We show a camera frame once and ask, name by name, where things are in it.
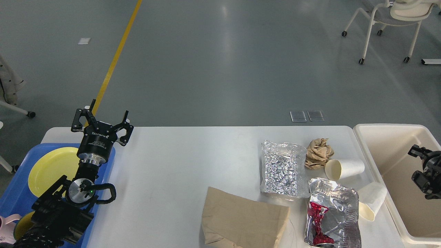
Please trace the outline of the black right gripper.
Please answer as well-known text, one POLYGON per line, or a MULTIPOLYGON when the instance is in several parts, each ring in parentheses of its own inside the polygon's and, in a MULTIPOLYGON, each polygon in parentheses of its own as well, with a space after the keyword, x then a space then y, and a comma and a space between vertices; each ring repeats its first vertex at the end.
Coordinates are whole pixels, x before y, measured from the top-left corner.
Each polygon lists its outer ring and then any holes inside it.
POLYGON ((441 199, 440 151, 432 151, 414 144, 408 151, 408 155, 423 160, 423 172, 415 171, 411 178, 424 194, 425 199, 441 199))

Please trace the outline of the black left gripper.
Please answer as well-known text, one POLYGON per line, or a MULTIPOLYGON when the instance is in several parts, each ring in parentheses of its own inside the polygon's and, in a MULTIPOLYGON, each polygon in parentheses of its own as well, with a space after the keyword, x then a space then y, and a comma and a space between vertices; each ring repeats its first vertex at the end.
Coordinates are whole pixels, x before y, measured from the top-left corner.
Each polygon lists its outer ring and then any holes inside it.
POLYGON ((88 108, 78 108, 71 124, 71 132, 83 132, 83 138, 77 151, 77 157, 82 162, 101 166, 109 160, 112 147, 115 142, 126 146, 134 126, 128 120, 129 111, 126 110, 123 119, 116 125, 111 125, 107 130, 107 124, 96 120, 92 113, 96 99, 93 99, 88 108), (117 133, 125 130, 125 134, 118 136, 117 133))

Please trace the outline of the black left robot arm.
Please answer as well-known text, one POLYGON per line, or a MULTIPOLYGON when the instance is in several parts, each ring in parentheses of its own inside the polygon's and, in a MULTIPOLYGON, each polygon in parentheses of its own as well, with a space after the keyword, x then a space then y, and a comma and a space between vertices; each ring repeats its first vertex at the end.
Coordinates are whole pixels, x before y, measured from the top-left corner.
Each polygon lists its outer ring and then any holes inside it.
POLYGON ((88 108, 78 108, 72 132, 82 132, 75 176, 62 175, 32 205, 32 227, 13 244, 14 248, 58 248, 64 242, 76 244, 94 218, 94 205, 110 204, 116 199, 111 183, 97 184, 99 169, 107 163, 115 143, 126 146, 134 126, 125 111, 120 123, 97 121, 93 99, 88 108))

